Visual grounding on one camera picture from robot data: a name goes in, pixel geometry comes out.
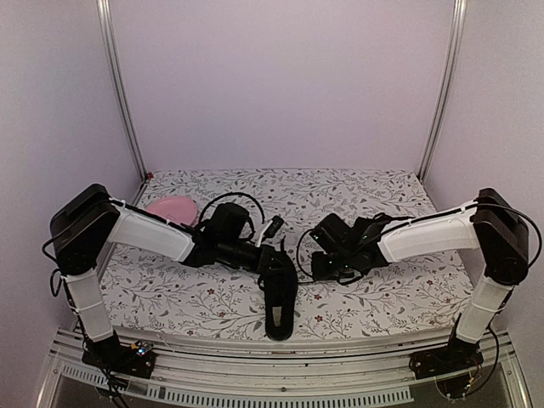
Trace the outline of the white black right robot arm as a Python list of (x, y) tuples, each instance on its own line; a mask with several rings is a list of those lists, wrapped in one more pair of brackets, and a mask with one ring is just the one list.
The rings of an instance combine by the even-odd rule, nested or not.
[(382, 212), (347, 224), (330, 213), (308, 234), (320, 248), (311, 255), (313, 279), (341, 285), (409, 259), (478, 253), (483, 271), (456, 318), (449, 345), (439, 353), (439, 363), (448, 371), (471, 359), (489, 324), (527, 278), (543, 249), (536, 222), (492, 188), (456, 207), (419, 217)]

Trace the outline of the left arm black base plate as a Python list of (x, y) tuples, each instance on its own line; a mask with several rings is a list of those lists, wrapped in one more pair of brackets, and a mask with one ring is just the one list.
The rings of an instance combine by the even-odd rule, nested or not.
[(91, 342), (83, 352), (82, 362), (105, 371), (150, 379), (156, 364), (151, 343), (137, 341), (122, 345), (116, 337)]

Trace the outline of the black canvas shoe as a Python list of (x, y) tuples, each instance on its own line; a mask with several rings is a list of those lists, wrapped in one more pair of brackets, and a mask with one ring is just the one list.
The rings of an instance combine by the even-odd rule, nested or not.
[(264, 293), (265, 332), (274, 341), (287, 340), (293, 331), (298, 273), (285, 248), (265, 245), (258, 262), (258, 286)]

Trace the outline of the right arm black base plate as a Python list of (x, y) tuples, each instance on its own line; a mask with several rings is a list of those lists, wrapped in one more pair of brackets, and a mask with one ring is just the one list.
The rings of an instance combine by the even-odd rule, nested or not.
[(477, 343), (451, 339), (445, 346), (411, 354), (409, 368), (416, 379), (424, 379), (476, 368), (483, 362), (484, 358)]

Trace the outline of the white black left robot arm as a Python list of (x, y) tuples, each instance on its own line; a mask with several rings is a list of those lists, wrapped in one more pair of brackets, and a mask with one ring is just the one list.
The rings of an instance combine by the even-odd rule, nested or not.
[(116, 199), (102, 184), (91, 184), (51, 219), (42, 253), (54, 262), (71, 310), (93, 345), (94, 356), (109, 369), (126, 362), (100, 287), (118, 247), (133, 247), (191, 268), (223, 264), (258, 275), (264, 284), (289, 272), (281, 248), (264, 244), (277, 222), (256, 226), (235, 203), (216, 209), (196, 224), (175, 223)]

